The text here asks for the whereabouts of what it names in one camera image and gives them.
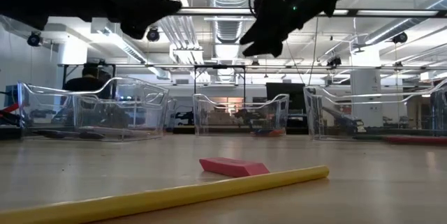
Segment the wooden table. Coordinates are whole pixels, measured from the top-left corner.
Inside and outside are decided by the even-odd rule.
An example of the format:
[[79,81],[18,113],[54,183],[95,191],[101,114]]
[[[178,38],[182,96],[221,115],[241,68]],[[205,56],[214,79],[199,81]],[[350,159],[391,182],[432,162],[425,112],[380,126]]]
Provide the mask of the wooden table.
[[225,178],[198,159],[325,164],[329,179],[102,223],[445,223],[447,148],[307,137],[195,137],[128,143],[0,142],[0,209],[83,200]]

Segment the transparent storage bin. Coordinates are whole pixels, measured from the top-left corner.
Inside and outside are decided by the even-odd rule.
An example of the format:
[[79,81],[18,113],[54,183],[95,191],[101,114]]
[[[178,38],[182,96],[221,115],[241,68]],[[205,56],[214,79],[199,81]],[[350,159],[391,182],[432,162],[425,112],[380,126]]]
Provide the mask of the transparent storage bin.
[[447,136],[446,82],[422,91],[392,92],[389,88],[356,95],[305,87],[309,135],[313,140],[443,140]]
[[175,127],[175,106],[177,105],[177,100],[175,98],[169,98],[166,105],[166,115],[165,115],[165,134],[170,135],[174,133]]
[[94,92],[19,83],[25,138],[131,141],[163,136],[168,90],[114,77]]
[[285,135],[288,100],[288,94],[280,94],[266,103],[216,103],[194,94],[196,135]]

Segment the white pillar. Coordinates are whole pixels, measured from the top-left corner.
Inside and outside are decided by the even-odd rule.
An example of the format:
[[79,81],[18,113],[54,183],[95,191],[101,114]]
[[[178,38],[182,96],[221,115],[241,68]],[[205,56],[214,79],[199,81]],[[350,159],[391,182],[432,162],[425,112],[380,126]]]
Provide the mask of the white pillar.
[[[379,49],[374,46],[363,48],[364,52],[351,55],[353,66],[380,66]],[[381,93],[381,76],[379,70],[351,71],[351,93],[379,94]],[[380,97],[353,98],[353,103],[376,102]],[[352,115],[362,119],[365,127],[383,126],[383,108],[381,104],[353,104]]]

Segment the black monitor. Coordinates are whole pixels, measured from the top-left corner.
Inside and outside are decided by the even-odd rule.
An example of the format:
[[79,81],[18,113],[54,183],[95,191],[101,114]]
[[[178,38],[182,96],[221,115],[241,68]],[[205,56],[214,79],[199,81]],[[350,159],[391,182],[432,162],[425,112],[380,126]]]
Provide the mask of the black monitor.
[[305,96],[303,88],[304,84],[284,84],[284,83],[267,83],[267,99],[272,100],[279,94],[289,94],[290,101],[288,109],[290,110],[302,110],[306,112]]

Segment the yellow foam rod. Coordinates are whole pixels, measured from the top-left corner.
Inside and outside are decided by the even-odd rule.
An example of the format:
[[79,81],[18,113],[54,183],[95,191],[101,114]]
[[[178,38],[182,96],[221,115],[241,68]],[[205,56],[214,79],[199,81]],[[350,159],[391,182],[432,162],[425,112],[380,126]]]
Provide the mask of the yellow foam rod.
[[329,169],[326,166],[318,166],[131,195],[51,204],[0,213],[0,223],[88,223],[287,186],[322,179],[328,175]]

